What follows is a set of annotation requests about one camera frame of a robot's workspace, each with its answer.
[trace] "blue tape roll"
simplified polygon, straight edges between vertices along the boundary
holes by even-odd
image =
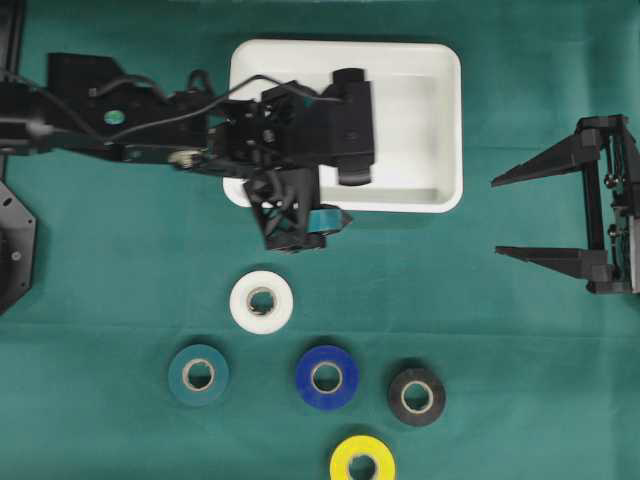
[[[341,381],[331,392],[323,392],[313,383],[315,370],[323,364],[338,368]],[[306,352],[296,368],[296,388],[302,399],[320,410],[335,410],[345,406],[358,388],[358,367],[351,355],[341,348],[322,345]]]
[[[211,380],[200,388],[188,380],[190,366],[204,364]],[[229,381],[229,367],[222,354],[209,345],[191,345],[180,351],[169,365],[169,389],[185,405],[202,407],[218,398]]]

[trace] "wire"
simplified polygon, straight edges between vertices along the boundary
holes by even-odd
[[[107,93],[112,92],[113,90],[118,88],[120,85],[127,85],[127,84],[135,85],[136,83],[148,84],[151,87],[151,91],[155,94],[156,97],[158,97],[164,103],[169,103],[169,99],[162,91],[162,88],[160,88],[160,85],[158,85],[154,80],[150,79],[149,77],[145,77],[144,75],[120,75],[119,77],[116,77],[113,80],[110,80],[109,82],[105,83],[101,87],[92,88],[89,91],[89,95],[96,98],[102,97],[103,95],[106,95]]]
[[[22,75],[18,75],[17,73],[13,73],[9,70],[7,70],[6,68],[2,68],[0,67],[0,73],[2,75],[5,75],[9,78],[12,78],[13,80],[17,80],[19,82],[24,83],[25,85],[27,85],[28,87],[31,87],[33,90],[35,90],[36,92],[38,92],[40,95],[42,95],[43,97],[45,97],[47,100],[49,100],[52,104],[54,104],[56,107],[58,107],[60,110],[62,110],[71,120],[74,121],[74,123],[76,125],[78,125],[78,127],[80,127],[87,135],[89,135],[90,137],[92,137],[94,140],[97,140],[100,143],[104,143],[105,139],[98,133],[96,132],[91,125],[89,125],[83,118],[82,116],[76,112],[75,110],[73,110],[71,107],[69,107],[62,99],[60,99],[59,97],[57,97],[56,95],[54,95],[53,93],[51,93],[49,90],[47,90],[46,88],[38,85],[36,82],[34,82],[33,80],[28,79],[27,77],[23,77]]]
[[[343,99],[342,98],[338,98],[338,97],[322,97],[320,95],[318,95],[317,93],[313,92],[312,90],[306,90],[294,85],[289,85],[287,83],[281,82],[279,80],[276,80],[274,78],[268,77],[267,75],[254,75],[252,77],[247,78],[245,81],[240,82],[239,84],[237,84],[235,87],[227,90],[226,93],[216,97],[215,99],[213,99],[213,101],[211,101],[211,103],[205,105],[204,107],[201,107],[197,110],[194,110],[192,112],[189,113],[185,113],[183,115],[178,115],[176,117],[170,117],[170,118],[165,118],[163,120],[156,120],[155,122],[149,122],[149,123],[143,123],[141,125],[136,125],[135,127],[131,127],[131,128],[127,128],[125,130],[122,130],[118,133],[116,133],[115,135],[111,135],[110,137],[108,137],[106,139],[106,141],[108,142],[115,142],[116,140],[126,136],[126,135],[130,135],[132,133],[135,132],[139,132],[141,130],[147,130],[149,128],[154,128],[154,127],[159,127],[162,125],[167,125],[170,123],[175,123],[175,122],[182,122],[184,120],[189,120],[190,118],[193,117],[198,117],[200,115],[203,115],[211,110],[213,110],[214,108],[216,108],[218,105],[220,105],[222,102],[224,102],[225,100],[227,100],[233,93],[237,92],[238,90],[240,90],[241,88],[247,86],[248,84],[255,82],[256,80],[266,80],[267,82],[271,82],[274,83],[276,85],[279,85],[280,87],[282,87],[284,90],[287,90],[291,93],[294,93],[296,95],[299,95],[301,97],[305,97],[305,98],[309,98],[311,100],[314,101],[318,101],[318,102],[339,102],[342,103]]]

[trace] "teal tape roll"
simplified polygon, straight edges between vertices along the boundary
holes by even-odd
[[[195,369],[205,372],[204,375],[194,377]],[[191,345],[171,361],[168,377],[169,389],[180,402],[202,407],[224,392],[229,381],[229,367],[215,348]]]
[[[311,210],[307,232],[328,232],[342,230],[342,211],[338,208]]]

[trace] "yellow tape roll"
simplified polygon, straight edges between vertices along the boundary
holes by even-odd
[[[366,455],[376,465],[374,480],[395,480],[396,463],[391,450],[377,438],[356,435],[343,441],[331,455],[329,474],[331,480],[351,480],[349,465],[354,458]]]

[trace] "white tray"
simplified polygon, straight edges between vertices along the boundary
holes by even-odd
[[[436,44],[250,40],[231,59],[229,84],[257,73],[322,91],[331,72],[366,70],[372,81],[376,141],[373,182],[337,184],[320,168],[322,201],[345,210],[442,213],[462,197],[462,100],[460,61]],[[259,99],[271,88],[254,82],[232,98]],[[242,180],[224,179],[224,191],[248,207]]]

